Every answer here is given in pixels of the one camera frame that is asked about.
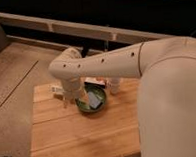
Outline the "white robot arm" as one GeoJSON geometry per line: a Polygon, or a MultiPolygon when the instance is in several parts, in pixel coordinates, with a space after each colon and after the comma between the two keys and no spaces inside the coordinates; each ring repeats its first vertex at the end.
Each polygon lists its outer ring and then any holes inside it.
{"type": "Polygon", "coordinates": [[[82,77],[138,78],[141,157],[196,157],[196,38],[157,39],[88,58],[69,48],[49,71],[69,99],[80,96],[82,77]]]}

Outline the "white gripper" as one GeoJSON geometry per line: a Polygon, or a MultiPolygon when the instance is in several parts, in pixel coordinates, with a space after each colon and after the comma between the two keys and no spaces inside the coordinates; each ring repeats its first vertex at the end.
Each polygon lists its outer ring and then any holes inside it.
{"type": "Polygon", "coordinates": [[[70,80],[62,80],[61,83],[63,88],[62,94],[65,101],[71,102],[74,99],[83,97],[84,87],[79,77],[70,80]]]}

